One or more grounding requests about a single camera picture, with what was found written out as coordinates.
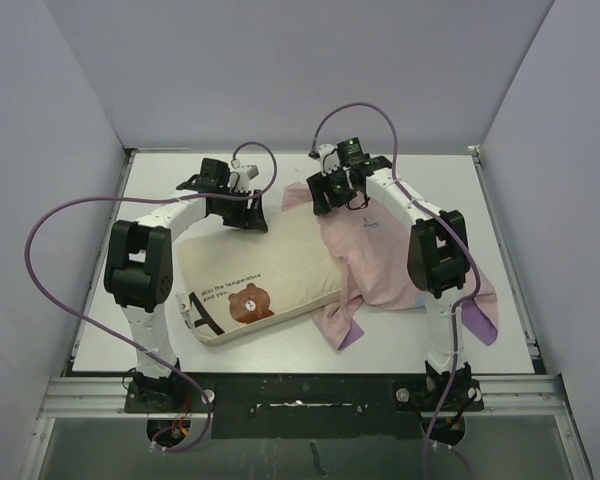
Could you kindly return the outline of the pink pillowcase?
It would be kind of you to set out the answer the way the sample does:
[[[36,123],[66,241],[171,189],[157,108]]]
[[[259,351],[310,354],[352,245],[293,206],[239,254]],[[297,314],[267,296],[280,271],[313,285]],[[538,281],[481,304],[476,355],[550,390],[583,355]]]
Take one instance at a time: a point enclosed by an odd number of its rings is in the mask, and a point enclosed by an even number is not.
[[[282,211],[303,204],[309,204],[309,213],[313,213],[309,188],[299,182],[286,186]],[[343,264],[339,300],[311,313],[332,347],[344,349],[364,335],[354,320],[363,303],[390,311],[424,307],[424,293],[407,273],[409,233],[385,207],[371,201],[363,210],[337,209],[316,220],[326,248]],[[498,298],[481,270],[479,278],[479,293],[474,303],[462,307],[461,322],[490,346],[498,337]]]

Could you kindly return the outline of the cream pillow with bear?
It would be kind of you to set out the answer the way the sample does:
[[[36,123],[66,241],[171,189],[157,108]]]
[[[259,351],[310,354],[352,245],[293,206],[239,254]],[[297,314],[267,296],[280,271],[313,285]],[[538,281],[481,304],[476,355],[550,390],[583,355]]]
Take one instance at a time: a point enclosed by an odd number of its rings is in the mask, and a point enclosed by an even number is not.
[[[219,345],[312,312],[340,297],[342,266],[312,207],[274,215],[266,233],[223,230],[176,248],[191,327]]]

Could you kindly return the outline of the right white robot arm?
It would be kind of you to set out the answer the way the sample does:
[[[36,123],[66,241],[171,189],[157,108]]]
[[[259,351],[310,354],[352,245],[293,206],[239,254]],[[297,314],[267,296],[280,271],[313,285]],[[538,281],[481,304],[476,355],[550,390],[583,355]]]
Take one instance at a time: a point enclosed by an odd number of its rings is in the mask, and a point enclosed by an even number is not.
[[[457,303],[471,268],[463,215],[418,197],[398,176],[394,162],[365,153],[356,137],[337,145],[313,143],[308,156],[320,167],[307,178],[315,215],[349,208],[360,196],[361,209],[374,200],[409,233],[406,269],[416,289],[425,295],[429,316],[426,366],[438,374],[425,384],[425,395],[432,406],[449,408],[461,396],[459,382],[449,374],[461,367],[464,354],[452,315],[459,311]]]

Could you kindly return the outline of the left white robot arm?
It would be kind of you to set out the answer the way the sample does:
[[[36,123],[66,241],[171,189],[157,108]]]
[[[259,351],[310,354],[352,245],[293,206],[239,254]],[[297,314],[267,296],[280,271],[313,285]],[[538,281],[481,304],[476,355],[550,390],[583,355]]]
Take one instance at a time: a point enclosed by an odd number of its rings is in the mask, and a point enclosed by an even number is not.
[[[118,220],[111,229],[104,288],[139,345],[133,382],[160,410],[175,409],[184,395],[165,313],[174,281],[173,241],[210,215],[225,226],[266,232],[262,192],[250,188],[258,175],[255,165],[205,158],[197,174],[175,187],[173,202],[133,221]]]

